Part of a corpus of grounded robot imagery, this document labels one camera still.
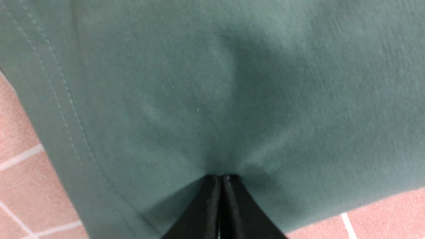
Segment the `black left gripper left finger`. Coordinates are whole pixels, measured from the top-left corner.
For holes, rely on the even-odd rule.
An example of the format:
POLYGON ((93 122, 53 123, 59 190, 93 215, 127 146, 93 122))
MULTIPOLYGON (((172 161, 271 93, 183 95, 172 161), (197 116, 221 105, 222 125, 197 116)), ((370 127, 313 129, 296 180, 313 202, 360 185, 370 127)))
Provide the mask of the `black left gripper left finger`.
POLYGON ((194 200, 162 238, 217 239, 220 198, 220 178, 205 176, 194 200))

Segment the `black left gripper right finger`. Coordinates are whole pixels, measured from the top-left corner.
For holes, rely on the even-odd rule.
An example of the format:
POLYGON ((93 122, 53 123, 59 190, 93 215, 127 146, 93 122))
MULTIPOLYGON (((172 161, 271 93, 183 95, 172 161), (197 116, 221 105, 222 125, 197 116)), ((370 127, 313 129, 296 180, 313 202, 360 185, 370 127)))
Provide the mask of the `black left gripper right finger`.
POLYGON ((286 239, 243 185, 238 175, 221 177, 221 239, 286 239))

